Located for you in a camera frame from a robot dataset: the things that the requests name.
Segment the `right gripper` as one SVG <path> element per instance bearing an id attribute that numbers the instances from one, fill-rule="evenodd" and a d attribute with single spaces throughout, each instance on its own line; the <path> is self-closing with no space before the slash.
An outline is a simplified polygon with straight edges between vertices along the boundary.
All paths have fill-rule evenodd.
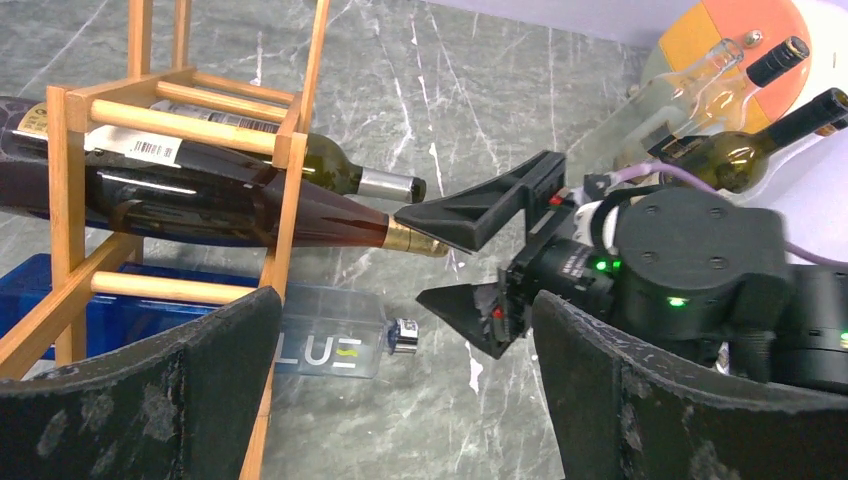
<path id="1" fill-rule="evenodd" d="M 614 176 L 588 175 L 582 188 L 560 194 L 565 164 L 563 153 L 543 150 L 498 177 L 395 213 L 399 224 L 474 253 L 518 211 L 524 212 L 525 230 L 534 230 L 526 246 L 498 273 L 498 282 L 431 288 L 416 297 L 422 307 L 493 359 L 500 359 L 513 342 L 526 336 L 531 324 L 528 309 L 542 290 L 600 319 L 610 313 L 612 274 L 618 261 L 596 249 L 610 243 L 605 238 L 593 240 L 589 224 Z"/>

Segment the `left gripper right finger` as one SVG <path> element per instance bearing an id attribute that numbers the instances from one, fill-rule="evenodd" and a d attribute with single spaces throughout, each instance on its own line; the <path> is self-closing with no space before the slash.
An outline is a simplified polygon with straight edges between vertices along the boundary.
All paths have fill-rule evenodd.
<path id="1" fill-rule="evenodd" d="M 843 479 L 844 397 L 727 376 L 543 291 L 533 338 L 569 479 Z"/>

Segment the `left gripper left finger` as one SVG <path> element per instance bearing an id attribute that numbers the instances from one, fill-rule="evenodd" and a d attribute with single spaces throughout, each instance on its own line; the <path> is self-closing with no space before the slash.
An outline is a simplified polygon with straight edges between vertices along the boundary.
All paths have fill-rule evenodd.
<path id="1" fill-rule="evenodd" d="M 5 479 L 236 479 L 281 324 L 264 287 L 205 316 L 1 384 Z"/>

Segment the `clear glass bottle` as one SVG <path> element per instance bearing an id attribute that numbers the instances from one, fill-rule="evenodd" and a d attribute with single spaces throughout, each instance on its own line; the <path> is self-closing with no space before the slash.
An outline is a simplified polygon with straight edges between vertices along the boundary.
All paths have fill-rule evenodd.
<path id="1" fill-rule="evenodd" d="M 724 38 L 680 72 L 655 76 L 566 153 L 565 180 L 578 186 L 589 173 L 618 170 L 652 158 L 669 135 L 717 133 L 721 121 L 709 118 L 714 83 L 744 58 L 742 48 Z"/>

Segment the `dark green wine bottle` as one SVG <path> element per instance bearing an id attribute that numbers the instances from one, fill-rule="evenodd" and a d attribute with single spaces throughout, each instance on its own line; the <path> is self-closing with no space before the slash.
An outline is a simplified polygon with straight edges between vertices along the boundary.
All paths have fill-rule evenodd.
<path id="1" fill-rule="evenodd" d="M 708 136 L 672 164 L 715 190 L 738 194 L 761 179 L 773 154 L 846 115 L 847 94 L 833 87 L 755 133 Z"/>

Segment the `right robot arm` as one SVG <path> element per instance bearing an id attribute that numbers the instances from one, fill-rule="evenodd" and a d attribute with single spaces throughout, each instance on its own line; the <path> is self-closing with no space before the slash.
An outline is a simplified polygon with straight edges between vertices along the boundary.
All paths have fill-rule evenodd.
<path id="1" fill-rule="evenodd" d="M 548 293 L 705 367 L 729 350 L 734 375 L 847 391 L 847 270 L 792 264 L 780 216 L 708 189 L 626 186 L 655 163 L 564 186 L 566 158 L 543 151 L 459 193 L 402 208 L 398 222 L 465 252 L 517 213 L 523 248 L 485 284 L 419 293 L 418 303 L 498 358 L 540 331 Z"/>

